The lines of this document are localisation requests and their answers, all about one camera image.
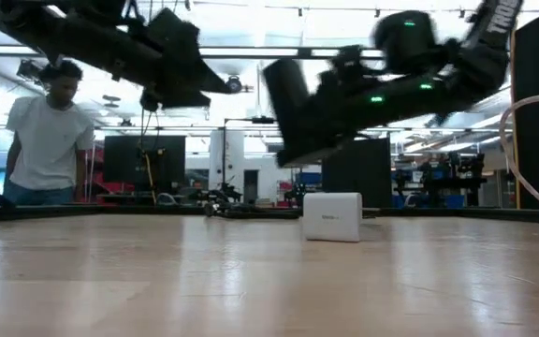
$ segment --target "computer monitor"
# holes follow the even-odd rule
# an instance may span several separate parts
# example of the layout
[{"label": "computer monitor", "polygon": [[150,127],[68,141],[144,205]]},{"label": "computer monitor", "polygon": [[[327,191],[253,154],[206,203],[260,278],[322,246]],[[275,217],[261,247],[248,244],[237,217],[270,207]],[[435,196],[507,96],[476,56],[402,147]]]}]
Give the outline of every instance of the computer monitor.
[{"label": "computer monitor", "polygon": [[184,183],[185,146],[185,136],[107,136],[103,149],[103,180],[148,187],[144,151],[149,156],[153,184],[158,192],[169,192]]}]

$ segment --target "small white box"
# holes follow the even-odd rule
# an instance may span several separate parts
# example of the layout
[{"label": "small white box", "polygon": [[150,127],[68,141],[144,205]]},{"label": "small white box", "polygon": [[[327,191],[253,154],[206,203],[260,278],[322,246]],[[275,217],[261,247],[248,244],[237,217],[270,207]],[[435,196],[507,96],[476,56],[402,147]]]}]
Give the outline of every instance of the small white box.
[{"label": "small white box", "polygon": [[359,242],[363,218],[359,193],[310,193],[303,200],[306,240]]}]

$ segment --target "black robotic arm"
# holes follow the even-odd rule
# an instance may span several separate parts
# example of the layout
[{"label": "black robotic arm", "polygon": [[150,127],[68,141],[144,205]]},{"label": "black robotic arm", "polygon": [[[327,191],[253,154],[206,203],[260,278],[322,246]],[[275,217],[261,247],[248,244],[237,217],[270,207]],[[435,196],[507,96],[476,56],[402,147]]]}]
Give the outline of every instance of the black robotic arm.
[{"label": "black robotic arm", "polygon": [[[484,0],[462,41],[437,44],[429,14],[403,11],[381,20],[373,34],[386,69],[360,62],[349,46],[331,60],[331,70],[310,95],[299,65],[280,60],[264,70],[283,139],[281,167],[311,164],[338,150],[367,127],[435,113],[440,122],[470,108],[503,85],[507,42],[522,0]],[[398,75],[381,81],[379,75]]]},{"label": "black robotic arm", "polygon": [[135,0],[0,0],[0,31],[53,64],[71,57],[142,85],[146,110],[209,106],[201,91],[230,93],[201,59],[198,28],[167,8],[145,25]]}]

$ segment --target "jeans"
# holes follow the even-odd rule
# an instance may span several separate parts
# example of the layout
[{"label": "jeans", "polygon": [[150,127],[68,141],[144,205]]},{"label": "jeans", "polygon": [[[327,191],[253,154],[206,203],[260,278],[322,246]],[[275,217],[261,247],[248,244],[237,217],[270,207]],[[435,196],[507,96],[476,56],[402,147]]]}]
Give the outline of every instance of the jeans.
[{"label": "jeans", "polygon": [[6,181],[4,197],[18,206],[57,206],[74,201],[74,188],[36,191]]}]

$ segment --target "white t-shirt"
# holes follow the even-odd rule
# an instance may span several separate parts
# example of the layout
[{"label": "white t-shirt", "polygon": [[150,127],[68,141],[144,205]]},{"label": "white t-shirt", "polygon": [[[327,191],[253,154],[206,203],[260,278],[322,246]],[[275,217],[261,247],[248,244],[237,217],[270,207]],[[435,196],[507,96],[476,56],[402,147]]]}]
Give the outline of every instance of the white t-shirt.
[{"label": "white t-shirt", "polygon": [[47,98],[21,97],[12,106],[7,129],[18,133],[22,150],[9,179],[31,190],[76,185],[76,151],[93,148],[91,118],[76,105],[52,109]]}]

